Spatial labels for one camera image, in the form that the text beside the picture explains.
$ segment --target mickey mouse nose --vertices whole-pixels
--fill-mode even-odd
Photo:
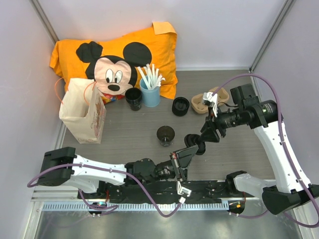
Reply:
[[[120,87],[117,85],[110,85],[110,86],[108,86],[108,88],[111,91],[119,91],[120,90]]]

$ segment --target gray wood surface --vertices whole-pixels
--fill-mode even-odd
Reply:
[[[227,79],[242,73],[234,71],[180,71],[176,97],[189,101],[197,94],[221,85]],[[225,89],[250,83],[249,78],[237,79]],[[206,115],[197,114],[191,107],[183,117],[171,112],[172,100],[161,97],[157,107],[142,108],[134,112],[125,99],[106,105],[106,119],[101,144],[79,144],[67,130],[63,146],[76,148],[83,157],[105,163],[127,163],[150,158],[155,163],[169,160],[170,152],[185,148],[184,137],[189,133],[200,133]],[[169,125],[175,130],[175,139],[169,147],[162,147],[156,137],[157,129]],[[274,179],[273,170],[258,138],[248,126],[227,130],[219,143],[206,143],[206,153],[195,156],[190,165],[191,180],[223,180],[228,173],[245,170],[253,176]]]

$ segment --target mickey mouse eye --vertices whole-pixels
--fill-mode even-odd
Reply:
[[[113,71],[108,69],[105,73],[105,79],[107,83],[113,82]]]
[[[123,72],[122,71],[117,71],[115,73],[115,77],[114,77],[114,82],[115,83],[119,83],[122,79],[122,76],[123,76]]]

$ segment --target orange pillow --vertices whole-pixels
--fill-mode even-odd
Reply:
[[[138,66],[155,64],[166,81],[160,95],[174,99],[176,94],[175,46],[177,35],[168,22],[154,22],[152,27],[124,35],[115,40],[58,41],[51,55],[50,67],[65,80],[94,79],[104,103],[124,97],[125,91],[140,87]]]

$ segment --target orange string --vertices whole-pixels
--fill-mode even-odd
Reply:
[[[59,95],[58,95],[58,92],[56,91],[56,85],[58,84],[58,82],[59,82],[61,79],[63,79],[63,77],[61,77],[59,80],[57,80],[57,81],[55,82],[54,91],[55,91],[55,95],[57,96],[57,98],[58,98],[58,99],[60,100],[60,102],[63,104],[61,98],[60,98]]]
[[[95,82],[92,82],[91,84],[89,84],[89,85],[85,88],[85,90],[84,90],[84,92],[83,92],[84,100],[85,100],[85,102],[88,104],[88,106],[89,106],[90,104],[88,103],[88,101],[87,101],[86,98],[85,98],[85,92],[86,92],[86,89],[87,89],[90,85],[92,85],[92,84],[94,84],[94,86],[92,87],[92,91],[93,91],[93,89],[94,89],[94,87],[95,87],[95,85],[96,85],[96,81],[95,81]]]

